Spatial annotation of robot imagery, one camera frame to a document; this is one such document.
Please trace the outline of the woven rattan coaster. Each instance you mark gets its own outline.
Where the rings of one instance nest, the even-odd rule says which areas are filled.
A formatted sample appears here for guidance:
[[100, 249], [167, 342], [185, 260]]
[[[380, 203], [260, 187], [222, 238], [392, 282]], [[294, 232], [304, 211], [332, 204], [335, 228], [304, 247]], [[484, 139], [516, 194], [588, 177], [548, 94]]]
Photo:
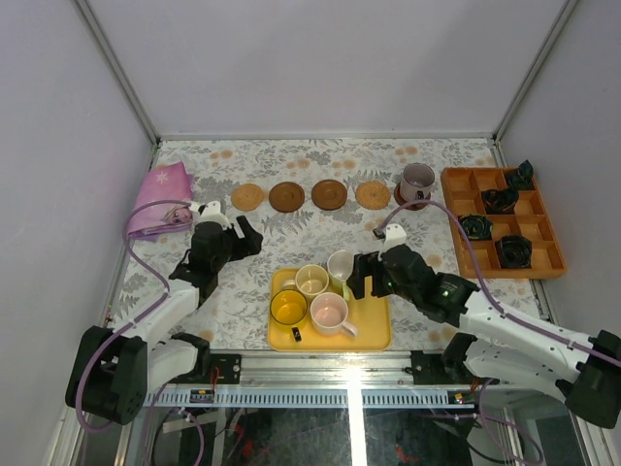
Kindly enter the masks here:
[[368, 210], [384, 209], [390, 202], [389, 188], [379, 181], [368, 181], [358, 185], [355, 190], [356, 201]]
[[245, 183], [237, 187], [231, 194], [232, 205], [242, 212], [255, 210], [264, 200], [264, 190], [255, 183]]

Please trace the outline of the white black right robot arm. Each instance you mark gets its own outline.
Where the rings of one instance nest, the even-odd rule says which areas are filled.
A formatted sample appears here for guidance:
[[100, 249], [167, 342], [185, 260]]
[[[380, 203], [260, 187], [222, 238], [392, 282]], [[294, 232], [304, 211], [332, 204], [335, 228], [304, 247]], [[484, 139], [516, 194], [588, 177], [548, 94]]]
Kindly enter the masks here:
[[547, 394], [583, 420], [611, 429], [620, 415], [620, 339], [556, 326], [501, 305], [482, 284], [436, 272], [405, 244], [398, 224], [380, 248], [353, 257], [352, 296], [398, 296], [428, 319], [456, 328], [440, 357], [454, 383], [505, 381]]

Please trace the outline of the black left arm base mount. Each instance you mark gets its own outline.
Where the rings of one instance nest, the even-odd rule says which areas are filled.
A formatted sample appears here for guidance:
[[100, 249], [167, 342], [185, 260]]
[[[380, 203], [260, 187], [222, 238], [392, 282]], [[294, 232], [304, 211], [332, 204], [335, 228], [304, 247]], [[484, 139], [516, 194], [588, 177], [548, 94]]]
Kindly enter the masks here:
[[242, 360], [242, 356], [238, 353], [213, 353], [208, 349], [202, 350], [198, 354], [190, 379], [194, 383], [208, 383], [213, 386], [239, 384]]

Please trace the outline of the purple grey mug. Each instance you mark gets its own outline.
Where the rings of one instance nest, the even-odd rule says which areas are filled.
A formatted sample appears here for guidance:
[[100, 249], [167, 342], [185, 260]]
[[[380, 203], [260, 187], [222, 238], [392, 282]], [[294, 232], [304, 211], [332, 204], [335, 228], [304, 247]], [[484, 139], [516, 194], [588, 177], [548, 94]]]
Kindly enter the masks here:
[[427, 199], [435, 183], [435, 173], [423, 163], [411, 163], [405, 167], [399, 184], [399, 192], [406, 201]]

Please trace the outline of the white mug green handle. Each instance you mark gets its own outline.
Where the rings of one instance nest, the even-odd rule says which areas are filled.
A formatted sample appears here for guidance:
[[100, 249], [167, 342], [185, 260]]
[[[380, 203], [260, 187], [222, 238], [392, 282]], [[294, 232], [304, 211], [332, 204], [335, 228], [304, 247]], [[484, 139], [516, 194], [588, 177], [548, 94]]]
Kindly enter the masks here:
[[354, 267], [354, 254], [348, 250], [338, 250], [330, 255], [327, 261], [327, 272], [330, 286], [342, 296], [345, 301], [351, 297], [351, 290], [347, 280]]

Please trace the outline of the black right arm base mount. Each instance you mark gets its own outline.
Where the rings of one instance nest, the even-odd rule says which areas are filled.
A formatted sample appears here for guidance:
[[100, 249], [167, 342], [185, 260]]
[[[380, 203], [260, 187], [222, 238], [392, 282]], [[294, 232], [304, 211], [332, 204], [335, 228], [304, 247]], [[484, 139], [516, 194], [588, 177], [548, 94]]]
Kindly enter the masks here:
[[473, 379], [463, 364], [463, 352], [451, 342], [442, 352], [412, 350], [403, 371], [418, 385], [465, 384]]

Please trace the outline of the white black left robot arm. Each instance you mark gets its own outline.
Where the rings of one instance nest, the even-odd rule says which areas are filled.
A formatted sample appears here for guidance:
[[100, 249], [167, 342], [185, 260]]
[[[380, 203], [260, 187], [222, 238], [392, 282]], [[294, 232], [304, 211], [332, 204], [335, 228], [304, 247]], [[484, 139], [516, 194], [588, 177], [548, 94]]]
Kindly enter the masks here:
[[210, 298], [227, 263], [258, 254], [262, 241], [245, 216], [238, 216], [229, 229], [215, 221], [197, 224], [161, 298], [110, 328], [92, 326], [83, 333], [66, 405], [78, 416], [91, 414], [125, 425], [162, 385], [205, 381], [212, 371], [209, 342], [170, 331]]

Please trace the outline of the brown wooden coaster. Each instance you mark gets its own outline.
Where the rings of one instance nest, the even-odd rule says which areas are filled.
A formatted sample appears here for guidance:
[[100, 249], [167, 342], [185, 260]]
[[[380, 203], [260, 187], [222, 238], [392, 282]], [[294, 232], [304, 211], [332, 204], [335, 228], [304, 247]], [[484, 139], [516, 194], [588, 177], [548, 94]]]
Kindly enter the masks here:
[[281, 213], [293, 213], [305, 202], [305, 191], [294, 182], [276, 184], [269, 192], [271, 206]]
[[311, 190], [313, 204], [323, 211], [335, 211], [347, 200], [346, 187], [337, 180], [322, 180]]
[[416, 186], [399, 183], [396, 185], [393, 195], [399, 206], [404, 206], [406, 210], [418, 211], [426, 207], [425, 201], [431, 199], [432, 187]]

